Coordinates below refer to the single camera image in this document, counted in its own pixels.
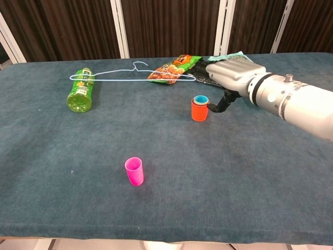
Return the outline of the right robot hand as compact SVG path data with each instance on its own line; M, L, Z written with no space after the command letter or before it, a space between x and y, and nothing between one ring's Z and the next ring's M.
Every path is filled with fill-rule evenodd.
M205 63L200 66L200 71L224 89L224 95L217 105L207 105L214 113L224 112L237 98L249 97L250 81L267 74L264 66L242 58Z

